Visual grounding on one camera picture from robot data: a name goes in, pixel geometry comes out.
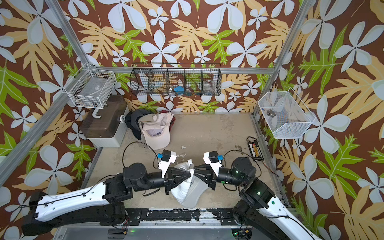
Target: plastic container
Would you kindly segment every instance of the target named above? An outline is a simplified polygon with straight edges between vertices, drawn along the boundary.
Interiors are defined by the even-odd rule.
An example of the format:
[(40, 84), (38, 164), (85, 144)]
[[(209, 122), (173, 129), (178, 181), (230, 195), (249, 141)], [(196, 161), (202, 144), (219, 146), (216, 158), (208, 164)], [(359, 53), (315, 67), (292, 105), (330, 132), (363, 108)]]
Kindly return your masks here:
[(309, 110), (307, 114), (303, 111), (298, 103), (302, 100), (296, 93), (293, 94), (295, 99), (288, 91), (268, 92), (258, 101), (263, 116), (276, 139), (302, 137), (315, 118)]
[(129, 109), (123, 96), (111, 95), (107, 106), (98, 112), (101, 117), (94, 118), (91, 111), (80, 130), (95, 147), (120, 147), (127, 131), (124, 120), (128, 113)]

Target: blue object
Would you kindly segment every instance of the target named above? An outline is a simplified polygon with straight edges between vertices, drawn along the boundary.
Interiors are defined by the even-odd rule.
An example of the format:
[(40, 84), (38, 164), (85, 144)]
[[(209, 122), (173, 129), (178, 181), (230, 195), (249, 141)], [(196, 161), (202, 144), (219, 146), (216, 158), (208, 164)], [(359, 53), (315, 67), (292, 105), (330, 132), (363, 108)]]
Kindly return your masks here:
[(174, 91), (177, 92), (177, 95), (179, 95), (179, 96), (181, 96), (181, 95), (184, 94), (184, 88), (183, 88), (183, 87), (180, 87), (180, 86), (175, 87), (175, 88), (174, 88)]

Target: floral wallpaper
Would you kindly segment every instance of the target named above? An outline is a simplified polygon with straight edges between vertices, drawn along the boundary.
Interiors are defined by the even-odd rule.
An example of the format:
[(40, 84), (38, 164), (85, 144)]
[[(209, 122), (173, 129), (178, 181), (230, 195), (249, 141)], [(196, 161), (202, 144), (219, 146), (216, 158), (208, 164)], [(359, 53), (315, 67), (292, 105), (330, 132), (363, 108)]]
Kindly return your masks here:
[[(60, 5), (96, 66), (166, 62), (272, 68), (301, 1), (70, 0)], [(130, 73), (116, 76), (114, 94), (124, 95), (132, 111), (250, 113), (269, 75), (224, 74), (222, 92), (214, 97), (135, 96)], [(199, 80), (193, 74), (186, 79), (187, 86)], [(172, 85), (181, 85), (179, 80), (173, 76)]]
[[(80, 64), (43, 0), (0, 1), (0, 167), (7, 155), (55, 101)], [(20, 226), (36, 190), (77, 190), (96, 153), (79, 131), (88, 109), (66, 105), (0, 187), (0, 238), (26, 237)]]
[(272, 86), (316, 119), (299, 139), (260, 120), (291, 204), (326, 240), (384, 239), (383, 13), (379, 0), (317, 1)]
[(269, 67), (302, 1), (60, 1), (94, 65), (221, 63)]

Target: brown plastic lid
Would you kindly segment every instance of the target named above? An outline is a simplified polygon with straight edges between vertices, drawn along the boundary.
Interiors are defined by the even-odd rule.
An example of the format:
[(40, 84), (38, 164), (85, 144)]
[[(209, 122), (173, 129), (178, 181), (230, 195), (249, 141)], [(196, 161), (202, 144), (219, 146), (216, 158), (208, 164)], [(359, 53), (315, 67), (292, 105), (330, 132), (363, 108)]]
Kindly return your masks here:
[(127, 103), (123, 96), (111, 95), (107, 104), (97, 113), (101, 116), (100, 118), (92, 116), (93, 109), (84, 119), (80, 130), (86, 138), (111, 138), (116, 134), (120, 124), (120, 116), (124, 114)]

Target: black motor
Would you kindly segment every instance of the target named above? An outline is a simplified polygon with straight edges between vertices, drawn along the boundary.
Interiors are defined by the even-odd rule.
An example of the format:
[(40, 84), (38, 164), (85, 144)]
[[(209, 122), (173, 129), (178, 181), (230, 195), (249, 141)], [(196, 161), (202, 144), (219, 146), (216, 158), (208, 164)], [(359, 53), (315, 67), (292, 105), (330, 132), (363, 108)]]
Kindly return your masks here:
[(256, 168), (252, 166), (248, 157), (238, 157), (233, 163), (231, 169), (220, 168), (217, 182), (225, 184), (240, 185), (255, 177)]

